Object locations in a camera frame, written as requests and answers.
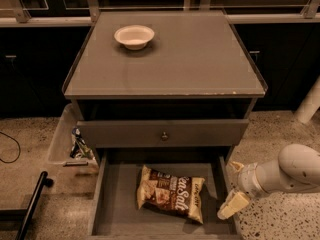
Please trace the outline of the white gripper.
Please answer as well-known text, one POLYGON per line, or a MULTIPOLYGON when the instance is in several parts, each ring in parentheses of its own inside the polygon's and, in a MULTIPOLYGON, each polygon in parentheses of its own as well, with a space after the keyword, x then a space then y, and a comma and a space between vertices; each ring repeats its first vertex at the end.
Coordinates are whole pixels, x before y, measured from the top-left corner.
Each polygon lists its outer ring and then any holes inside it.
POLYGON ((240 162, 231 161, 230 165, 235 172, 239 172, 237 183, 242 192, 236 190, 230 191, 225 202, 217 212, 217 216, 221 220, 226 220, 247 207, 250 203, 250 198, 268 196, 268 193, 262 186, 264 167, 261 164, 251 163, 244 166, 240 162))

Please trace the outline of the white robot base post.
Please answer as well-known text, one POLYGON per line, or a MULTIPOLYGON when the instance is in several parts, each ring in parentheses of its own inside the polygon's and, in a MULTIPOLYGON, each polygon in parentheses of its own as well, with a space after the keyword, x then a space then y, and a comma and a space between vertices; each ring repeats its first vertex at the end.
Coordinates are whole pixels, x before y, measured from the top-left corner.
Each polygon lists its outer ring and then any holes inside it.
POLYGON ((306 97, 301 102, 300 106, 294 113, 294 116, 301 123, 308 123, 317 110, 320 108, 320 76, 312 88, 307 93, 306 97))

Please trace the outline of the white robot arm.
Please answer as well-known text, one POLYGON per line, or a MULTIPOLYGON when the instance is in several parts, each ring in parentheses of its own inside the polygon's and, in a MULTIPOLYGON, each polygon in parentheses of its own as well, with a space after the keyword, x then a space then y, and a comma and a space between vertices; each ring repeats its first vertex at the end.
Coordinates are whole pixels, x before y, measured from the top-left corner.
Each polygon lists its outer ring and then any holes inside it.
POLYGON ((221 205, 217 216, 221 220, 232 217, 254 199, 272 193, 319 193, 320 153, 308 146, 285 146, 276 159, 265 163, 242 164, 232 161, 237 185, 221 205))

